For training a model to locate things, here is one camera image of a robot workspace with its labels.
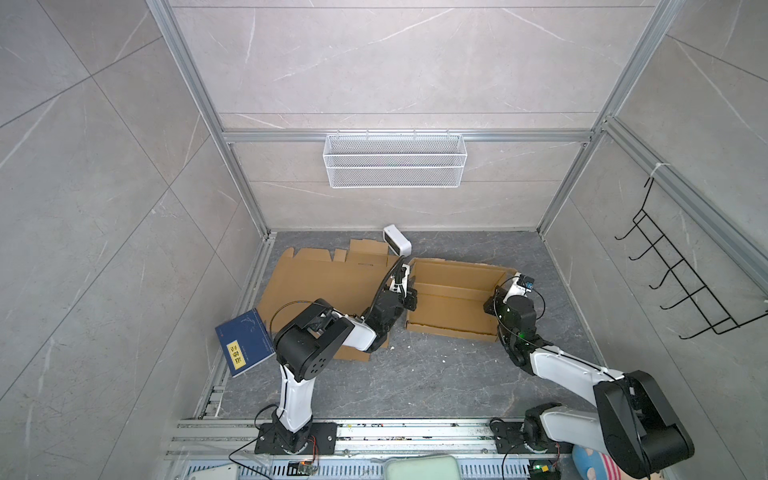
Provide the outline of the cardboard box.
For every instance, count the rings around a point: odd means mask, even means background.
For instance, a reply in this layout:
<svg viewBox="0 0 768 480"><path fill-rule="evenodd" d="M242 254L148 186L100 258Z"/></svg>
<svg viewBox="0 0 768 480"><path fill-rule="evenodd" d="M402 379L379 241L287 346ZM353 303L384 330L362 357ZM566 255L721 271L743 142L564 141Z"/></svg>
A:
<svg viewBox="0 0 768 480"><path fill-rule="evenodd" d="M473 341L495 342L497 318L484 311L495 289L517 271L501 266L416 258L410 277L417 307L407 313L412 332Z"/></svg>

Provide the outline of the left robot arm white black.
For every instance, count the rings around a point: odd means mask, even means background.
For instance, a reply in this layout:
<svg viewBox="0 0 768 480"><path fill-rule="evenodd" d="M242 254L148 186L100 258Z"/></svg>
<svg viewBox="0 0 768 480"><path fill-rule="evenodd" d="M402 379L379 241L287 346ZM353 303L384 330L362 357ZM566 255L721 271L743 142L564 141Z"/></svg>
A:
<svg viewBox="0 0 768 480"><path fill-rule="evenodd" d="M417 291L409 286L409 274L410 266L400 257L362 314L345 314L318 298L274 336L282 384L273 428L285 451L298 453L309 440L315 379L336 353L343 347L377 351L396 321L416 309Z"/></svg>

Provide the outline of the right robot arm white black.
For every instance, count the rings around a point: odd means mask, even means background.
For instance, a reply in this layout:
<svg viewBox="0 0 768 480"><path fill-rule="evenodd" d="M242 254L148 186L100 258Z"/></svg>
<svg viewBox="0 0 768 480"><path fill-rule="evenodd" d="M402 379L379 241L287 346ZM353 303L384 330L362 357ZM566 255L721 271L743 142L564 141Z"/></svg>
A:
<svg viewBox="0 0 768 480"><path fill-rule="evenodd" d="M656 380L575 357L537 332L543 311L529 293L531 277L516 274L496 286L483 305L495 317L501 345L514 365L585 399L594 409L576 411L550 402L526 411L519 440L532 453L571 444L607 455L635 479L694 456L694 442Z"/></svg>

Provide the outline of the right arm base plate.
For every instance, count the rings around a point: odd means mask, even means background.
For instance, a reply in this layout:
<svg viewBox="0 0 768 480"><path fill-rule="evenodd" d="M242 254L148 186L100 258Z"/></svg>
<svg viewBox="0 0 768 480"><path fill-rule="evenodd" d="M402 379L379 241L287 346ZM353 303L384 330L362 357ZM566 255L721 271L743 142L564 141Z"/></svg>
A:
<svg viewBox="0 0 768 480"><path fill-rule="evenodd" d="M555 455L570 454L573 450L572 444L551 440L539 420L505 421L492 418L488 426L500 454Z"/></svg>

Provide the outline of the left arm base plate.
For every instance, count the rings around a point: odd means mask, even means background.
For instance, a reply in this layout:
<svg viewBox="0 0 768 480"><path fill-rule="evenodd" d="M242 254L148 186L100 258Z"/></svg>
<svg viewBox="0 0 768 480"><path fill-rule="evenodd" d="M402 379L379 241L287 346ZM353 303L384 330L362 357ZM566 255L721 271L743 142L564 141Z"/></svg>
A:
<svg viewBox="0 0 768 480"><path fill-rule="evenodd" d="M310 421L297 432L287 430L280 422L264 424L256 440L255 454L333 455L338 424Z"/></svg>

